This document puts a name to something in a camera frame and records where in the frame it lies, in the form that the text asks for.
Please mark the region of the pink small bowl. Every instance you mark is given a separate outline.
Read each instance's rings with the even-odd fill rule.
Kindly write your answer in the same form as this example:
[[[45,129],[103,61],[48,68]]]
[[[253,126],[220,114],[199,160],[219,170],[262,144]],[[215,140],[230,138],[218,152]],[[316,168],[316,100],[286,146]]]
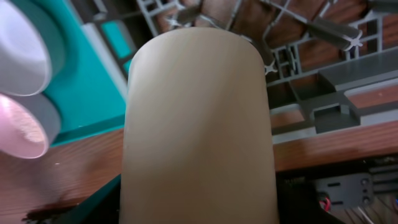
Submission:
[[[43,94],[1,94],[1,152],[22,159],[43,156],[61,130],[61,117]]]

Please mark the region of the white cup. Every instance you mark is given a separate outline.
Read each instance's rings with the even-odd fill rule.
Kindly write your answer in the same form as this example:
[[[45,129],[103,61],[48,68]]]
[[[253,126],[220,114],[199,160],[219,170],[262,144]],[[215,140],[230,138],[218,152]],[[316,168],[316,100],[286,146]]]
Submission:
[[[120,223],[278,223],[264,63],[231,32],[161,34],[129,69]]]

